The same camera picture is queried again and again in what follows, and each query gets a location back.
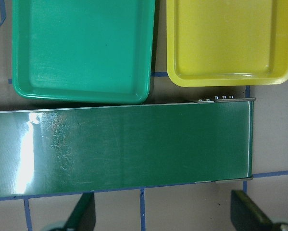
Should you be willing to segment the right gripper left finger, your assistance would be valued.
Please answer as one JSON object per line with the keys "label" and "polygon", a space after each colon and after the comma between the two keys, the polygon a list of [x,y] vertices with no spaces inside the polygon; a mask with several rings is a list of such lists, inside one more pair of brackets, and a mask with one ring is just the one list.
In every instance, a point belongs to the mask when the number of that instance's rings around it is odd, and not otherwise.
{"label": "right gripper left finger", "polygon": [[93,192],[80,197],[64,225],[65,231],[93,231],[96,224],[95,197]]}

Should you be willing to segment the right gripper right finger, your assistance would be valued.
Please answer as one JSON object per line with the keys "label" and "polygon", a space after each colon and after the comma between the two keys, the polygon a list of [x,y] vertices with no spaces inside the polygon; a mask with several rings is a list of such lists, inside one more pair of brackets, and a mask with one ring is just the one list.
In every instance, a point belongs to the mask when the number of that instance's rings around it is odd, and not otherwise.
{"label": "right gripper right finger", "polygon": [[231,191],[231,223],[237,231],[281,231],[242,190]]}

